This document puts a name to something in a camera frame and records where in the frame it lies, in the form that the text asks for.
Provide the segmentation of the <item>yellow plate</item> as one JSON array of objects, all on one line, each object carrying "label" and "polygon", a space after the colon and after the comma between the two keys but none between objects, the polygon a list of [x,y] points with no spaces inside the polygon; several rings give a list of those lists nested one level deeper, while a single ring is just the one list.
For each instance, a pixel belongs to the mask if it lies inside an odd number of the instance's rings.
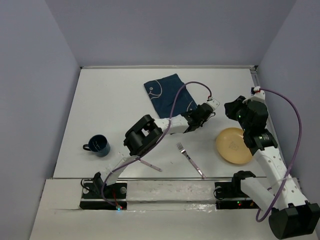
[{"label": "yellow plate", "polygon": [[244,165],[252,160],[252,154],[245,145],[243,134],[241,128],[229,127],[217,136],[215,141],[217,151],[227,162]]}]

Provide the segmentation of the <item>fork with pink handle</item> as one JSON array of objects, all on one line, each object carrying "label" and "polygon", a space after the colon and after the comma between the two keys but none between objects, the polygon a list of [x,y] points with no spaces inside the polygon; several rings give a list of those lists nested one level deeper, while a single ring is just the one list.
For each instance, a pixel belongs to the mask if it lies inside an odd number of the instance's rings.
[{"label": "fork with pink handle", "polygon": [[192,158],[188,155],[186,149],[183,147],[183,145],[178,142],[176,144],[179,152],[189,161],[189,163],[195,168],[195,170],[198,172],[198,174],[201,176],[202,179],[206,179],[205,174],[203,171],[198,167],[198,165],[192,160]]}]

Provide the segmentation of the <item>blue cloth placemat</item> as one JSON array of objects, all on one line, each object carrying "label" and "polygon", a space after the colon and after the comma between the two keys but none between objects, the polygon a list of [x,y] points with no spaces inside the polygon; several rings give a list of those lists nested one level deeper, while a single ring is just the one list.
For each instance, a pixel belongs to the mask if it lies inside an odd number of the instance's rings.
[{"label": "blue cloth placemat", "polygon": [[195,110],[197,104],[186,88],[180,90],[184,83],[175,73],[144,83],[146,93],[160,119],[178,116]]}]

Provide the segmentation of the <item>knife with pink handle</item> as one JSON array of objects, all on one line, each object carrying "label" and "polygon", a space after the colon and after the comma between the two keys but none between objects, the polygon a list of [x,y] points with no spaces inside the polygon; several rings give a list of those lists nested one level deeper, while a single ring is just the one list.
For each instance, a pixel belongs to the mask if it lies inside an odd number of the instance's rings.
[{"label": "knife with pink handle", "polygon": [[142,164],[144,164],[144,165],[146,165],[146,166],[148,166],[148,167],[150,167],[150,168],[158,171],[158,172],[162,172],[162,171],[163,171],[161,168],[159,168],[159,167],[157,167],[157,166],[155,166],[155,165],[153,165],[153,164],[151,164],[151,163],[149,163],[149,162],[147,162],[147,161],[144,161],[143,159],[140,159],[140,160],[138,160],[138,161],[139,161],[140,163],[142,163]]}]

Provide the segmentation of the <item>dark blue mug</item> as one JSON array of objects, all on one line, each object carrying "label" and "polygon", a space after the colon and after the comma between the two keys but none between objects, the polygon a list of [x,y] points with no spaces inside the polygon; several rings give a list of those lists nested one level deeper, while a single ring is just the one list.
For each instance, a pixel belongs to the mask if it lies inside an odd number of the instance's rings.
[{"label": "dark blue mug", "polygon": [[111,151],[111,146],[107,138],[102,134],[92,136],[82,149],[94,153],[98,157],[105,157]]}]

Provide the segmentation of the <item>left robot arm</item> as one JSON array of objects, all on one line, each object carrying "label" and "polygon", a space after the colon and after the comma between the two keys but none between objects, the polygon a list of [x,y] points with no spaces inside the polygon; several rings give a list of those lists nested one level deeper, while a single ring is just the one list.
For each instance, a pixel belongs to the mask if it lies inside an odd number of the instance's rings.
[{"label": "left robot arm", "polygon": [[196,109],[184,112],[172,118],[154,119],[149,114],[144,115],[125,134],[123,145],[128,148],[129,155],[109,166],[104,171],[97,172],[92,178],[93,191],[103,200],[111,191],[124,169],[147,155],[166,135],[185,134],[202,127],[215,113],[220,103],[211,99],[200,104]]}]

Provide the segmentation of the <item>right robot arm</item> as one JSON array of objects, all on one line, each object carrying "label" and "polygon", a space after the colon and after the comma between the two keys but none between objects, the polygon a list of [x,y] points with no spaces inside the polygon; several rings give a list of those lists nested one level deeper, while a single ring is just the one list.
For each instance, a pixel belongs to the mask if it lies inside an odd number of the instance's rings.
[{"label": "right robot arm", "polygon": [[230,190],[235,196],[246,194],[263,212],[257,222],[267,219],[273,235],[280,240],[310,235],[320,219],[320,207],[310,203],[289,174],[278,143],[266,129],[269,117],[262,97],[239,96],[224,104],[225,115],[243,130],[244,144],[262,168],[271,189],[267,190],[252,172],[234,174]]}]

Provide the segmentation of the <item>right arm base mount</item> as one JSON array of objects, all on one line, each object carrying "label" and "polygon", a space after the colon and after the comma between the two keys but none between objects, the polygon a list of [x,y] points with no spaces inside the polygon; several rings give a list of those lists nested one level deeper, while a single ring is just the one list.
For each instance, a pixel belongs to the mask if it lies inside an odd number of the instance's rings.
[{"label": "right arm base mount", "polygon": [[218,181],[214,185],[213,196],[217,210],[258,209],[258,205],[249,196],[243,192],[236,193],[231,182]]}]

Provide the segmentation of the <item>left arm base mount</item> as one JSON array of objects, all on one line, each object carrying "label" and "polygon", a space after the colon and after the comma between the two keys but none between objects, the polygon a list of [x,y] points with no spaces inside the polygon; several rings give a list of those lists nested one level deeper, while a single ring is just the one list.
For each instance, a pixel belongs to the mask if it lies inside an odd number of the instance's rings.
[{"label": "left arm base mount", "polygon": [[79,208],[82,210],[110,210],[121,211],[127,209],[127,188],[126,181],[120,181],[103,189],[104,200],[101,190],[97,189],[91,179],[83,178],[80,181],[82,193]]}]

